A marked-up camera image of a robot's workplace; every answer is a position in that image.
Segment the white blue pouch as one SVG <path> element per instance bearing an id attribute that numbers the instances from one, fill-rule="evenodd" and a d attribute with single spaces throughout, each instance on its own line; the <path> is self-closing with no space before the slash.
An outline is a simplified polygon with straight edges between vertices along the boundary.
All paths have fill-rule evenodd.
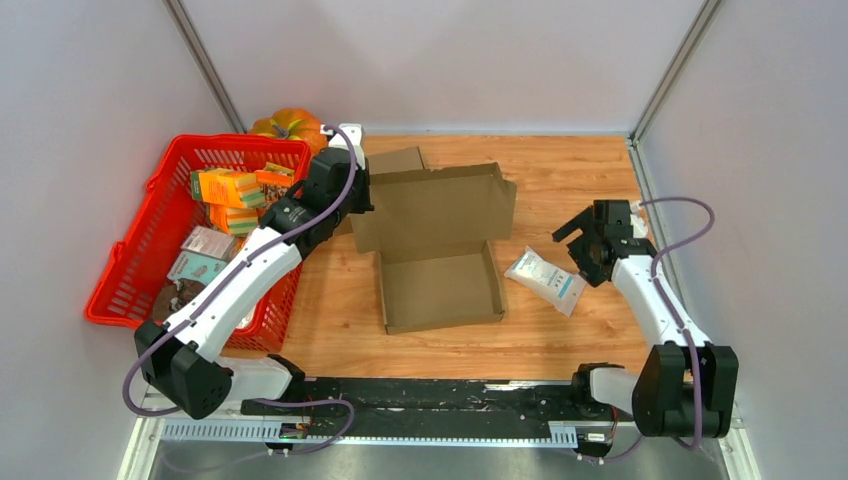
<path id="1" fill-rule="evenodd" d="M 548 262 L 529 246 L 504 276 L 530 289 L 566 317 L 572 315 L 587 285 L 579 274 Z"/>

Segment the brown cardboard box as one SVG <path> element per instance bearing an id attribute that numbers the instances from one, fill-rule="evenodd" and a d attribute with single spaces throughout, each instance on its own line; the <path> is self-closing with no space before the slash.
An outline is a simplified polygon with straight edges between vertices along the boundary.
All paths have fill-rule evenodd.
<path id="1" fill-rule="evenodd" d="M 376 179 L 380 175 L 418 171 L 426 167 L 423 155 L 418 146 L 378 154 L 369 154 L 367 156 L 367 162 L 371 187 L 374 187 Z M 333 236 L 340 237 L 354 233 L 358 225 L 363 222 L 363 219 L 371 214 L 372 212 L 348 215 L 335 228 Z"/>

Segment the brown cardboard sheet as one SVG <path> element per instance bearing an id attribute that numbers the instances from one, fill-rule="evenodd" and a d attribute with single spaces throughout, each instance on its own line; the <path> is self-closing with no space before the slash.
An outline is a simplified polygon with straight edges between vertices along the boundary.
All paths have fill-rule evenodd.
<path id="1" fill-rule="evenodd" d="M 380 174 L 370 193 L 374 211 L 352 226 L 376 255 L 387 334 L 503 319 L 492 244 L 512 235 L 517 186 L 498 163 Z"/>

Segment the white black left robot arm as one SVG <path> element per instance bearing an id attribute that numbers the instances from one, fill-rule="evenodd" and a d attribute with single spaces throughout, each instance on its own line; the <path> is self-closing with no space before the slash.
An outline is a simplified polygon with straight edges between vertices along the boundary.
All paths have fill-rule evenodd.
<path id="1" fill-rule="evenodd" d="M 163 324 L 134 333 L 137 371 L 172 402 L 171 412 L 199 420 L 227 402 L 267 399 L 283 415 L 304 405 L 306 390 L 292 366 L 270 354 L 259 361 L 221 357 L 242 319 L 284 276 L 333 236 L 349 214 L 372 210 L 367 161 L 359 146 L 327 147 L 305 180 L 271 205 L 225 269 Z"/>

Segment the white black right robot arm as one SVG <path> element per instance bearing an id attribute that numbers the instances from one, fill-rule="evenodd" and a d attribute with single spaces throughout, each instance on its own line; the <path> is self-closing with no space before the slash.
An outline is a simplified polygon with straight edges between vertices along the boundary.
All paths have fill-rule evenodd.
<path id="1" fill-rule="evenodd" d="M 612 363 L 585 363 L 572 376 L 570 404 L 579 416 L 598 417 L 608 407 L 631 416 L 645 437 L 675 438 L 693 449 L 705 438 L 722 438 L 732 423 L 739 360 L 734 350 L 704 333 L 674 294 L 662 268 L 672 251 L 708 233 L 706 224 L 689 237 L 657 249 L 641 219 L 648 201 L 596 200 L 552 235 L 566 241 L 578 273 L 588 285 L 611 283 L 626 300 L 650 345 L 639 373 Z"/>

